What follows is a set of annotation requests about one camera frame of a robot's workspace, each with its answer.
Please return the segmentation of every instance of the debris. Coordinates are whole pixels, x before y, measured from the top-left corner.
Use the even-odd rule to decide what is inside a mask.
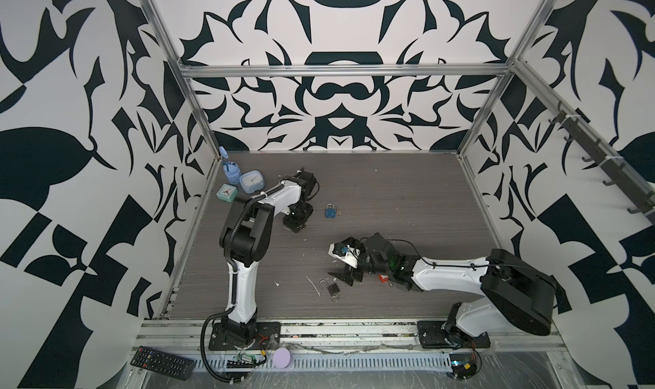
[[[312,282],[312,280],[310,280],[309,277],[305,276],[305,278],[306,278],[309,282]],[[321,293],[318,292],[318,288],[316,288],[316,286],[314,285],[313,282],[312,282],[312,287],[314,287],[314,289],[316,290],[316,293],[317,293],[318,296],[320,297],[320,296],[321,296]]]

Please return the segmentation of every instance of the metal grating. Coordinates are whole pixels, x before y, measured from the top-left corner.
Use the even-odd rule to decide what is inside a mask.
[[[184,355],[196,362],[195,372],[205,370],[200,355]],[[225,362],[233,354],[208,355],[212,369],[224,371]],[[294,354],[293,365],[288,369],[275,368],[271,358],[259,367],[267,372],[352,372],[352,371],[433,371],[450,372],[448,354]],[[230,371],[252,371],[253,369],[229,369]]]

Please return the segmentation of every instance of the patterned wall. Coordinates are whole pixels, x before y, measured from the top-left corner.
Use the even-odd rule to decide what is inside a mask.
[[[613,389],[655,384],[655,227],[514,77],[467,155],[503,248],[565,289],[553,320]]]
[[[156,1],[183,61],[208,65],[504,62],[539,2]]]
[[[539,0],[156,2],[185,64],[280,65],[505,62]],[[199,79],[195,87],[230,149],[453,150],[490,79]]]
[[[559,0],[525,59],[655,181],[655,0]],[[655,384],[655,227],[514,78],[468,154],[505,248],[567,294],[553,317],[576,362],[613,389]]]
[[[0,0],[0,35],[0,386],[95,388],[158,309],[213,154],[136,0]]]
[[[199,78],[193,87],[226,149],[454,150],[495,79]]]
[[[555,8],[525,59],[655,182],[655,0],[559,0]]]

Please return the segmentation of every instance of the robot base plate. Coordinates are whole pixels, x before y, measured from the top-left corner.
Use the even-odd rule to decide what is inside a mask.
[[[261,336],[268,337],[265,341],[266,344],[271,341],[280,340],[280,330],[282,326],[279,322],[258,322],[257,323],[257,332],[255,334],[255,339],[247,343],[245,346],[250,348],[254,344],[258,343],[261,339]],[[227,330],[225,330],[220,322],[216,322],[212,328],[212,337],[209,339],[209,350],[242,350],[243,346],[234,345],[234,340],[228,335]]]
[[[419,328],[419,342],[424,349],[455,349],[455,347],[448,343],[446,335],[441,326],[445,321],[418,321],[417,327]],[[472,342],[476,344],[476,348],[489,348],[491,342],[489,335],[483,333],[475,338]],[[462,346],[462,348],[470,348],[471,342]]]

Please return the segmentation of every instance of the blue cup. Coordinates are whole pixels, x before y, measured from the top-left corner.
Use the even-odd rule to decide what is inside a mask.
[[[223,173],[227,176],[227,181],[230,184],[238,184],[241,178],[241,169],[239,165],[234,162],[226,162],[223,164]]]

